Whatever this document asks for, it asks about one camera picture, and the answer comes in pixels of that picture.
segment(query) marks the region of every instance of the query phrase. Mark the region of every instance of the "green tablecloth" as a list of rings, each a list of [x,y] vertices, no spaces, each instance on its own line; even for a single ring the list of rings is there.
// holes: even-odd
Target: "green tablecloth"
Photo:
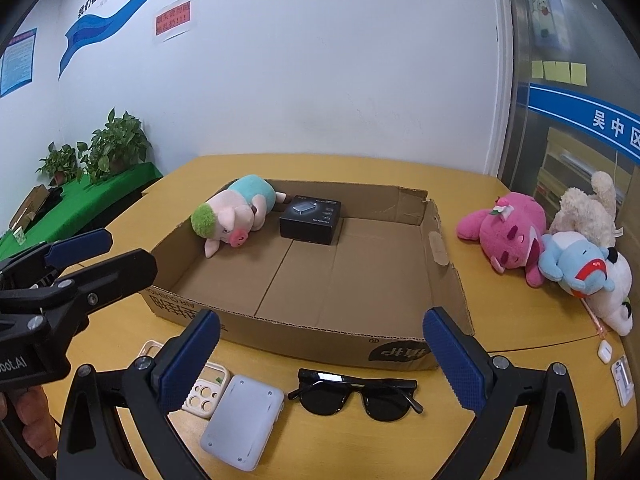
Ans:
[[[139,187],[161,178],[151,163],[137,164],[109,180],[91,185],[89,176],[69,182],[62,189],[62,202],[28,229],[26,241],[18,245],[12,232],[0,239],[0,260],[40,242],[57,242],[75,235],[97,215]]]

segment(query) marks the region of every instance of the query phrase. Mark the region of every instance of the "human hand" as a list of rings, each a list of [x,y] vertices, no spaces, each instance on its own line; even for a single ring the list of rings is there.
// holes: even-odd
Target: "human hand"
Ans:
[[[0,393],[0,420],[6,417],[6,402],[6,397]],[[58,448],[58,436],[43,387],[29,388],[18,399],[15,411],[24,424],[22,437],[28,446],[41,458],[53,455]]]

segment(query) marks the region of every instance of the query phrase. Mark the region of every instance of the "potted plant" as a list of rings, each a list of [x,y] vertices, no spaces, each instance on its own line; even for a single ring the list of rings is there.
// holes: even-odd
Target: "potted plant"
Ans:
[[[36,172],[46,174],[51,179],[51,186],[62,186],[82,173],[78,168],[76,149],[68,144],[64,144],[57,150],[52,142],[49,145],[49,155],[47,158],[41,158],[40,161],[43,165]]]
[[[151,144],[146,140],[142,122],[124,112],[115,116],[115,108],[109,112],[105,129],[95,130],[91,145],[78,142],[78,155],[84,164],[83,172],[92,184],[106,180],[127,170],[132,164],[146,161],[146,150]]]

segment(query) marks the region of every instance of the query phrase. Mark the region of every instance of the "turquoise plush clothing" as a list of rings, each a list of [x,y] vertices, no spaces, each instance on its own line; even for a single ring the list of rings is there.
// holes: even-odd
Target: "turquoise plush clothing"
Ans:
[[[236,180],[229,189],[233,189],[240,193],[248,204],[256,195],[263,195],[267,200],[267,213],[273,209],[276,204],[276,192],[266,180],[257,175],[247,175]]]

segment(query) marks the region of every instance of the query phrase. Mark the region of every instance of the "yellow sticky note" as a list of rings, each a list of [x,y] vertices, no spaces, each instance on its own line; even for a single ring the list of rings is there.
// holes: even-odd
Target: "yellow sticky note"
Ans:
[[[556,77],[556,62],[555,61],[545,61],[545,79],[548,81],[557,81]]]
[[[544,68],[544,65],[542,65],[542,61],[531,62],[531,77],[533,79],[545,78],[545,68]]]
[[[556,81],[571,84],[568,61],[556,61]]]
[[[571,83],[587,86],[587,66],[584,63],[571,63]]]

